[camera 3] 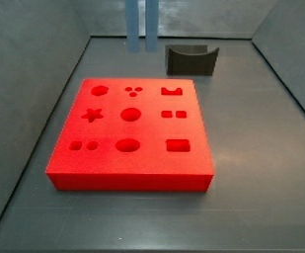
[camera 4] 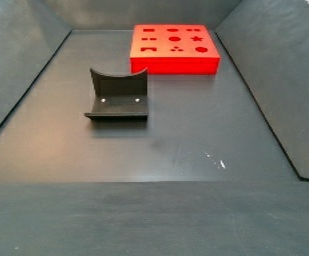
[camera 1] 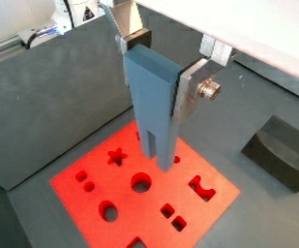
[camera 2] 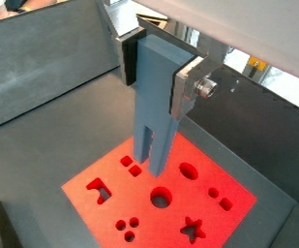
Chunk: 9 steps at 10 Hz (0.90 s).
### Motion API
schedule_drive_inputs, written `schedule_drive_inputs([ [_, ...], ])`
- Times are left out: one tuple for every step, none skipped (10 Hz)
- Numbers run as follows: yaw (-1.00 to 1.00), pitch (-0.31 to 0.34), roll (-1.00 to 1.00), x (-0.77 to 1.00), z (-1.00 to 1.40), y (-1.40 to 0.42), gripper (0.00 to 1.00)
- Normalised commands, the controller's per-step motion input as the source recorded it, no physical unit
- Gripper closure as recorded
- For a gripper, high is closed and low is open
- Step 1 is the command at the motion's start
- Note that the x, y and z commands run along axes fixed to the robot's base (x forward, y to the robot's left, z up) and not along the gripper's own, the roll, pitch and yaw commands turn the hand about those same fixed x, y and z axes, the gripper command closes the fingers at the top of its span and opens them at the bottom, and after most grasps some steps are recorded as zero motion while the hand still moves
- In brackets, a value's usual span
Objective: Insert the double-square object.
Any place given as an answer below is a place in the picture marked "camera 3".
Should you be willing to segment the blue-grey gripper finger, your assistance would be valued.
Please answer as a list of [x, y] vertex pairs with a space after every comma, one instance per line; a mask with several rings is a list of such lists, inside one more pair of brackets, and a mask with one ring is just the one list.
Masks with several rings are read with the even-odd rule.
[[158, 34], [158, 0], [146, 0], [146, 48], [148, 52], [156, 49]]
[[130, 52], [139, 51], [139, 4], [126, 0], [127, 46]]

